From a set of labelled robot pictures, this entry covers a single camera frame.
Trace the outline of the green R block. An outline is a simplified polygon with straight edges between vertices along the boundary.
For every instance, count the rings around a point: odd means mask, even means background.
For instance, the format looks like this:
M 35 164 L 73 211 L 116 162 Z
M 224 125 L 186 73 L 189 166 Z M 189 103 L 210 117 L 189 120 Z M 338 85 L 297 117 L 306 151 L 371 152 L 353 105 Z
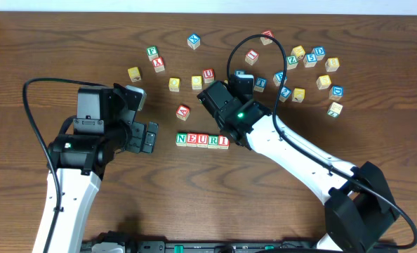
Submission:
M 217 135 L 210 135 L 208 137 L 208 148 L 218 149 L 218 136 Z

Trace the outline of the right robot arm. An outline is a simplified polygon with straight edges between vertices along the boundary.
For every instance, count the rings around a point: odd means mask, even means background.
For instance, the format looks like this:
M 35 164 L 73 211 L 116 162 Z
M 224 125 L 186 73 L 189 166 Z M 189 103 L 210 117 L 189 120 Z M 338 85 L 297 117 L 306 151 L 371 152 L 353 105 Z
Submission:
M 383 172 L 370 162 L 357 167 L 330 155 L 287 127 L 253 99 L 252 80 L 216 81 L 197 98 L 222 135 L 264 155 L 307 186 L 324 206 L 327 234 L 318 249 L 370 252 L 399 218 Z

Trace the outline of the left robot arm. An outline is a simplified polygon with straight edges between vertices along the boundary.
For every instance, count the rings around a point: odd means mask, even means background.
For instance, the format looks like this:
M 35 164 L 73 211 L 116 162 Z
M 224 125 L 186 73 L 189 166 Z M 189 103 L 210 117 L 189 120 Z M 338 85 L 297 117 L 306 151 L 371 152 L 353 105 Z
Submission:
M 152 153 L 158 124 L 135 121 L 146 97 L 134 86 L 81 85 L 76 115 L 42 146 L 49 173 L 34 252 L 80 252 L 105 167 L 117 153 Z

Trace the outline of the red E block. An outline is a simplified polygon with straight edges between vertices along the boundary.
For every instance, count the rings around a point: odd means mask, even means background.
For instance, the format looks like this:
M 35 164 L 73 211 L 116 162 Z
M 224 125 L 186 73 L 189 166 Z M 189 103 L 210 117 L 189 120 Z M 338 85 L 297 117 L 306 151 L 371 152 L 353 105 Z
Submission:
M 198 134 L 188 133 L 186 145 L 188 147 L 197 147 Z

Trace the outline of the green N block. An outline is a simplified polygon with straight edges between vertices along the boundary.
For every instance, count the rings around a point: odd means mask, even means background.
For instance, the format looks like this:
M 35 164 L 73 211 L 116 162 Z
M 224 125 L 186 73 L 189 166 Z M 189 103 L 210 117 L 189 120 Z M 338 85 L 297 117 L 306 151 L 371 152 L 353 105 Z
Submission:
M 187 145 L 187 134 L 177 133 L 176 134 L 176 145 L 185 147 Z

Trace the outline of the blue P block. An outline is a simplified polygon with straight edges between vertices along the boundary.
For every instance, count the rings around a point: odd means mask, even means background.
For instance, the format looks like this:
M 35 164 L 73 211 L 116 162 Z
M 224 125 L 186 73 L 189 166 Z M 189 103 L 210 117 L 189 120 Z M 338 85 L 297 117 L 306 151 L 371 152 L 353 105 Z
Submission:
M 284 81 L 283 84 L 285 84 L 287 82 L 287 79 L 288 79 L 288 77 L 286 75 L 284 75 L 284 73 L 282 71 L 280 71 L 280 72 L 276 72 L 274 74 L 273 82 L 274 82 L 275 86 L 280 86 L 281 82 Z

